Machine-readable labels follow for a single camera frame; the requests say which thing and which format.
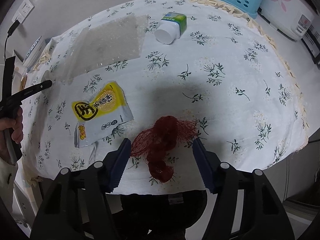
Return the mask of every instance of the plastic bottle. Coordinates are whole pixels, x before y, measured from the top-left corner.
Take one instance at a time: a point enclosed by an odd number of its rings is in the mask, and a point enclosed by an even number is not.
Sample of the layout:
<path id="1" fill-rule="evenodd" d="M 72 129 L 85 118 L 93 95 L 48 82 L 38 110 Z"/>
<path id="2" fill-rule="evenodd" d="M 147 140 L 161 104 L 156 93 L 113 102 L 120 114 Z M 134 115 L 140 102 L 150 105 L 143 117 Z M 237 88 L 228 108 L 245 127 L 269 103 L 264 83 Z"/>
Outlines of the plastic bottle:
<path id="1" fill-rule="evenodd" d="M 170 44 L 180 38 L 187 28 L 187 17 L 181 13 L 169 12 L 159 22 L 155 37 L 164 44 Z"/>

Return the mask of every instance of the yellow snack package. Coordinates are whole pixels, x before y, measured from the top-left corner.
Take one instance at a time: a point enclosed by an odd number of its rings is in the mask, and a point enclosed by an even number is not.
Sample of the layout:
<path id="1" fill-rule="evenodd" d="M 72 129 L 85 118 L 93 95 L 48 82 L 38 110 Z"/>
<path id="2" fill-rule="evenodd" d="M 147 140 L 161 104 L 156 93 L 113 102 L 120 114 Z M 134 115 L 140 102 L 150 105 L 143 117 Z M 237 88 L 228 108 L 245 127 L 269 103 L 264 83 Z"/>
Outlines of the yellow snack package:
<path id="1" fill-rule="evenodd" d="M 133 120 L 124 93 L 115 81 L 109 81 L 90 102 L 73 102 L 72 109 L 78 119 L 77 148 L 90 145 L 110 135 L 119 124 Z"/>

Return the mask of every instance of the clear plastic bag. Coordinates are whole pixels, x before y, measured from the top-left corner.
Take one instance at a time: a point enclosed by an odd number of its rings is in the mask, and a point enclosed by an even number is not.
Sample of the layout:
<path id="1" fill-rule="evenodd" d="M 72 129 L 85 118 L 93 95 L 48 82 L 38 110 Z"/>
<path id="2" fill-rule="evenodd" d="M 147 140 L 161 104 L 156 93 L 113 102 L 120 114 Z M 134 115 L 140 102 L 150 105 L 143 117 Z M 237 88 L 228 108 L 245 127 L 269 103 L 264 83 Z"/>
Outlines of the clear plastic bag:
<path id="1" fill-rule="evenodd" d="M 84 28 L 56 78 L 71 83 L 88 71 L 140 57 L 147 24 L 148 16 L 131 14 L 93 29 Z"/>

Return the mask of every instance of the printed leaf pattern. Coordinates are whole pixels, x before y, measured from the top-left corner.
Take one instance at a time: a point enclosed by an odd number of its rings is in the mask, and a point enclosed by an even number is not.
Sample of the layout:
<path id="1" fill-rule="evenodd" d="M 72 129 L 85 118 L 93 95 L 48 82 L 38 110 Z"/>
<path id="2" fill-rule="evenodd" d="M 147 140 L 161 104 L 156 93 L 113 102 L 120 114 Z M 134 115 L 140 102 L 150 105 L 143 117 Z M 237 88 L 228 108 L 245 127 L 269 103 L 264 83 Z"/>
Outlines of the printed leaf pattern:
<path id="1" fill-rule="evenodd" d="M 132 157 L 132 166 L 130 167 L 130 168 L 128 168 L 128 169 L 131 169 L 131 168 L 133 168 L 133 167 L 135 167 L 136 169 L 138 168 L 138 165 L 139 165 L 139 163 L 140 163 L 140 159 L 141 159 L 141 156 L 139 156 L 139 157 Z"/>
<path id="2" fill-rule="evenodd" d="M 251 48 L 248 48 L 245 51 L 245 54 L 243 55 L 243 57 L 244 57 L 245 60 L 249 60 L 250 62 L 254 62 L 255 64 L 258 63 L 257 53 Z"/>
<path id="3" fill-rule="evenodd" d="M 280 88 L 279 88 L 278 90 L 280 90 L 280 92 L 279 92 L 279 94 L 280 94 L 280 96 L 279 96 L 279 101 L 280 101 L 280 103 L 281 103 L 282 105 L 285 106 L 285 104 L 286 104 L 287 100 L 290 98 L 291 94 L 290 94 L 290 92 L 287 90 L 287 88 L 284 88 L 284 87 L 282 86 L 282 84 L 280 84 Z"/>
<path id="4" fill-rule="evenodd" d="M 53 66 L 51 65 L 50 66 L 50 73 L 55 71 L 57 69 L 58 65 L 59 65 L 59 61 L 57 61 Z"/>
<path id="5" fill-rule="evenodd" d="M 39 77 L 36 77 L 36 79 L 33 80 L 33 82 L 31 83 L 31 86 L 35 85 L 37 83 L 38 79 L 39 79 Z"/>
<path id="6" fill-rule="evenodd" d="M 283 77 L 280 72 L 275 72 L 277 77 Z"/>
<path id="7" fill-rule="evenodd" d="M 176 163 L 176 161 L 178 160 L 179 158 L 176 158 L 176 157 L 168 157 L 165 161 L 166 162 L 169 162 L 171 164 L 174 164 Z"/>
<path id="8" fill-rule="evenodd" d="M 34 101 L 34 105 L 37 105 L 40 101 L 40 96 L 36 97 L 36 100 Z"/>
<path id="9" fill-rule="evenodd" d="M 47 95 L 43 96 L 43 103 L 44 103 L 44 105 L 47 105 L 49 103 L 49 99 L 48 99 Z"/>
<path id="10" fill-rule="evenodd" d="M 180 0 L 180 1 L 174 1 L 176 5 L 183 5 L 186 1 Z"/>
<path id="11" fill-rule="evenodd" d="M 163 53 L 159 54 L 159 51 L 154 51 L 151 52 L 150 55 L 146 56 L 146 58 L 150 59 L 149 62 L 151 62 L 148 65 L 149 70 L 152 70 L 154 67 L 161 68 L 163 66 L 168 66 L 169 60 L 165 58 L 167 55 L 162 58 Z"/>
<path id="12" fill-rule="evenodd" d="M 42 166 L 43 162 L 44 162 L 44 158 L 42 157 L 42 155 L 39 155 L 38 156 L 38 167 L 40 170 L 43 169 L 43 166 Z"/>
<path id="13" fill-rule="evenodd" d="M 69 130 L 69 135 L 71 135 L 71 132 L 70 132 L 70 124 L 67 124 L 67 122 L 66 122 L 66 124 L 64 125 L 64 128 L 66 129 L 66 130 Z"/>
<path id="14" fill-rule="evenodd" d="M 190 37 L 191 37 L 191 39 L 192 39 L 193 41 L 196 41 L 198 44 L 203 45 L 203 46 L 204 46 L 204 45 L 209 41 L 209 39 L 210 39 L 209 36 L 203 35 L 203 34 L 200 33 L 200 32 L 190 33 Z"/>
<path id="15" fill-rule="evenodd" d="M 44 147 L 45 147 L 44 156 L 46 156 L 47 159 L 49 159 L 49 158 L 50 158 L 51 141 L 46 141 L 46 142 L 44 143 Z"/>
<path id="16" fill-rule="evenodd" d="M 72 156 L 71 160 L 72 160 L 72 164 L 71 164 L 70 170 L 78 171 L 80 170 L 80 168 L 84 167 L 84 159 L 80 157 Z"/>
<path id="17" fill-rule="evenodd" d="M 231 143 L 231 151 L 233 152 L 233 154 L 241 148 L 239 143 L 237 143 L 236 139 L 234 139 L 234 142 L 228 142 L 228 143 Z"/>
<path id="18" fill-rule="evenodd" d="M 218 63 L 214 64 L 212 63 L 211 65 L 205 65 L 204 66 L 204 71 L 209 72 L 207 83 L 212 84 L 213 86 L 218 86 L 222 83 L 222 78 L 225 77 L 225 73 L 222 71 L 224 67 Z"/>
<path id="19" fill-rule="evenodd" d="M 270 88 L 268 87 L 268 85 L 267 85 L 267 83 L 265 82 L 265 84 L 266 84 L 266 86 L 267 86 L 267 88 L 266 88 L 266 94 L 268 95 L 268 96 L 270 96 Z"/>
<path id="20" fill-rule="evenodd" d="M 29 110 L 28 117 L 31 116 L 31 113 L 32 113 L 32 107 L 31 107 L 30 110 Z"/>
<path id="21" fill-rule="evenodd" d="M 234 24 L 231 24 L 231 23 L 228 23 L 228 27 L 229 29 L 232 30 L 232 32 L 237 35 L 237 36 L 242 36 L 242 33 L 241 33 L 241 27 L 238 26 L 238 25 L 234 25 Z"/>
<path id="22" fill-rule="evenodd" d="M 108 67 L 105 68 L 105 70 L 106 71 L 112 70 L 114 72 L 115 70 L 118 71 L 118 68 L 124 69 L 127 65 L 128 65 L 127 60 L 118 61 L 113 64 L 110 64 Z"/>
<path id="23" fill-rule="evenodd" d="M 215 14 L 214 15 L 209 14 L 208 19 L 213 20 L 214 22 L 217 22 L 218 20 L 221 20 L 221 17 L 216 16 Z"/>
<path id="24" fill-rule="evenodd" d="M 110 13 L 108 16 L 107 16 L 107 18 L 109 18 L 110 16 L 114 16 L 114 15 L 116 15 L 116 13 L 118 13 L 119 11 L 117 11 L 117 10 L 114 10 L 112 13 Z"/>
<path id="25" fill-rule="evenodd" d="M 247 99 L 250 101 L 250 99 L 248 98 L 248 96 L 247 96 L 244 92 L 245 92 L 245 90 L 241 90 L 241 89 L 236 88 L 236 92 L 235 92 L 235 93 L 236 93 L 238 96 L 246 96 Z"/>
<path id="26" fill-rule="evenodd" d="M 144 0 L 146 4 L 156 3 L 155 0 Z"/>
<path id="27" fill-rule="evenodd" d="M 199 100 L 201 100 L 201 101 L 203 100 L 201 94 L 195 94 L 193 97 L 188 97 L 188 96 L 186 96 L 184 93 L 183 93 L 183 95 L 184 95 L 185 97 L 187 97 L 187 98 L 192 99 L 192 103 L 198 102 Z"/>
<path id="28" fill-rule="evenodd" d="M 102 138 L 102 140 L 103 140 L 104 142 L 107 142 L 108 144 L 112 145 L 112 144 L 111 144 L 112 139 L 111 139 L 109 136 Z"/>
<path id="29" fill-rule="evenodd" d="M 271 166 L 273 166 L 274 164 L 276 164 L 279 160 L 281 160 L 282 156 L 285 154 L 286 152 L 286 148 L 283 148 L 280 150 L 280 147 L 276 147 L 275 149 L 275 153 L 274 153 L 274 162 L 271 163 L 270 165 L 268 165 L 268 168 L 270 168 Z"/>
<path id="30" fill-rule="evenodd" d="M 161 184 L 161 182 L 158 181 L 157 179 L 155 179 L 154 177 L 150 176 L 149 178 L 150 178 L 149 182 L 151 182 L 151 186 L 153 186 L 155 183 L 156 184 L 159 184 L 159 183 Z"/>
<path id="31" fill-rule="evenodd" d="M 125 129 L 121 127 L 121 125 L 118 125 L 116 128 L 112 130 L 111 136 L 113 136 L 113 138 L 115 138 L 116 135 L 121 136 L 121 134 L 123 134 L 124 131 Z"/>
<path id="32" fill-rule="evenodd" d="M 229 38 L 229 39 L 231 39 L 231 41 L 232 41 L 234 44 L 238 43 L 238 41 L 236 41 L 235 38 Z"/>
<path id="33" fill-rule="evenodd" d="M 271 124 L 259 122 L 257 127 L 259 133 L 259 138 L 255 141 L 258 150 L 261 150 L 266 143 L 267 139 L 269 139 L 269 133 L 271 132 Z"/>
<path id="34" fill-rule="evenodd" d="M 205 131 L 206 127 L 208 126 L 207 122 L 208 122 L 208 120 L 207 120 L 206 117 L 204 117 L 202 120 L 201 120 L 201 119 L 196 119 L 196 125 L 195 125 L 195 126 L 197 127 L 197 126 L 199 125 L 199 127 L 200 127 L 207 135 L 209 135 L 209 134 Z M 201 138 L 201 139 L 203 139 L 203 140 L 206 140 L 206 139 L 207 139 L 207 138 L 200 137 L 200 135 L 201 135 L 200 129 L 198 129 L 198 132 L 197 132 L 196 136 L 190 138 L 190 139 L 187 141 L 187 144 L 186 144 L 184 147 L 187 147 L 187 148 L 192 147 L 192 143 L 193 143 L 193 140 L 194 140 L 195 138 L 198 138 L 198 137 L 199 137 L 199 138 Z"/>
<path id="35" fill-rule="evenodd" d="M 57 160 L 57 162 L 58 162 L 58 167 L 59 167 L 59 169 L 61 170 L 61 169 L 62 169 L 61 161 L 60 161 L 60 160 Z"/>
<path id="36" fill-rule="evenodd" d="M 63 114 L 63 109 L 65 106 L 66 106 L 66 101 L 61 102 L 61 104 L 57 106 L 57 115 L 55 116 L 55 119 L 57 121 L 61 119 L 61 115 Z"/>
<path id="37" fill-rule="evenodd" d="M 191 75 L 191 72 L 188 72 L 189 66 L 187 64 L 187 71 L 181 72 L 181 75 L 178 75 L 177 77 L 181 77 L 184 81 L 186 80 L 186 77 Z"/>
<path id="38" fill-rule="evenodd" d="M 132 7 L 133 5 L 134 5 L 134 2 L 126 2 L 123 6 L 120 7 L 120 9 Z"/>
<path id="39" fill-rule="evenodd" d="M 145 29 L 145 32 L 151 32 L 153 30 L 156 30 L 157 28 L 159 28 L 158 22 L 150 22 L 148 24 L 148 27 Z"/>
<path id="40" fill-rule="evenodd" d="M 90 80 L 88 81 L 88 84 L 83 88 L 83 92 L 90 92 L 93 93 L 97 89 L 96 85 L 97 82 L 100 82 L 102 78 L 100 77 L 100 74 L 94 75 Z"/>
<path id="41" fill-rule="evenodd" d="M 268 52 L 268 49 L 265 45 L 260 44 L 257 40 L 253 42 L 253 46 L 255 49 L 262 50 L 263 52 Z"/>

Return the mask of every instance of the white floral tablecloth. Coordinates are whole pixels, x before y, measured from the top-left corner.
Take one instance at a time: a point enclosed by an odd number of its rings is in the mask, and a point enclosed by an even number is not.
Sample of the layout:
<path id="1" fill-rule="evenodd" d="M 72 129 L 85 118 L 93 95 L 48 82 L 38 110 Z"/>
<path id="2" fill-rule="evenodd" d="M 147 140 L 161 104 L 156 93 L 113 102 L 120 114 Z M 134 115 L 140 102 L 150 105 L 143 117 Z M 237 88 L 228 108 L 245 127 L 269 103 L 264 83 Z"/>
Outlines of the white floral tablecloth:
<path id="1" fill-rule="evenodd" d="M 171 45 L 154 37 L 169 11 L 187 15 L 187 30 Z M 75 37 L 85 27 L 135 13 L 149 15 L 141 57 L 115 62 L 78 76 L 70 85 L 51 89 L 23 102 L 23 162 L 35 174 L 54 179 L 61 168 L 85 169 L 131 141 L 161 116 L 198 120 L 198 136 L 207 150 L 236 169 L 264 169 L 301 149 L 307 142 L 303 106 L 293 77 L 257 28 L 247 27 L 218 7 L 190 0 L 135 0 L 108 8 L 54 37 L 51 58 L 28 77 L 39 83 L 45 70 L 63 65 Z M 77 119 L 71 103 L 85 100 L 114 80 L 123 89 L 134 120 L 116 127 L 96 147 L 74 147 Z M 131 158 L 114 194 L 173 194 L 204 189 L 190 143 L 167 157 L 171 181 L 150 177 L 143 158 Z"/>

